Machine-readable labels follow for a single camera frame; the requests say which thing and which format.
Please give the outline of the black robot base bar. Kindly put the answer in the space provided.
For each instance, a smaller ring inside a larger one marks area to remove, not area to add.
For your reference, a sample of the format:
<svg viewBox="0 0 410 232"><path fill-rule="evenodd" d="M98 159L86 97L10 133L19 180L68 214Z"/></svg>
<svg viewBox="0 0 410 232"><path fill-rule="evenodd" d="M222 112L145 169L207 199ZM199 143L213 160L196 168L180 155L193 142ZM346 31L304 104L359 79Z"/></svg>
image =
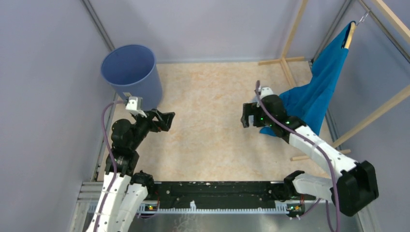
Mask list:
<svg viewBox="0 0 410 232"><path fill-rule="evenodd" d="M291 193L281 181L163 181L155 182L146 200L160 209L273 209L288 201L314 200Z"/></svg>

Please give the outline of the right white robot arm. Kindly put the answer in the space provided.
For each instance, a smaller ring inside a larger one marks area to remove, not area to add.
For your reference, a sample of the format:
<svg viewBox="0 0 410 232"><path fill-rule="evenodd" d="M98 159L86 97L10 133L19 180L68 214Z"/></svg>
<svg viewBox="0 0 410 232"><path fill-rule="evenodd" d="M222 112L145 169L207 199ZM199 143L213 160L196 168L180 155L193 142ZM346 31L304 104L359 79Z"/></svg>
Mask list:
<svg viewBox="0 0 410 232"><path fill-rule="evenodd" d="M332 202L340 213L352 217L379 197L375 167L366 160L358 162L349 158L330 146L303 120L289 115L278 95L244 103L241 123L244 128L254 126L272 130L329 175L324 178L304 171L291 173L284 179L283 192L287 198L312 195Z"/></svg>

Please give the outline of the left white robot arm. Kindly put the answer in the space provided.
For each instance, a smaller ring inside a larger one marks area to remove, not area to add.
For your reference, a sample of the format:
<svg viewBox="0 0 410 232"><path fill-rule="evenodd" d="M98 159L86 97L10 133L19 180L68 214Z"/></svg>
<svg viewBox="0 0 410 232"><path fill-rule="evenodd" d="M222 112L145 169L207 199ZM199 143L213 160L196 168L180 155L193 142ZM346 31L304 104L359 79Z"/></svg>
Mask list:
<svg viewBox="0 0 410 232"><path fill-rule="evenodd" d="M134 123L119 119L111 127L111 144L103 186L88 232L127 232L141 203L155 194L153 176L134 169L138 146L150 132L169 131L174 112L157 109L133 115Z"/></svg>

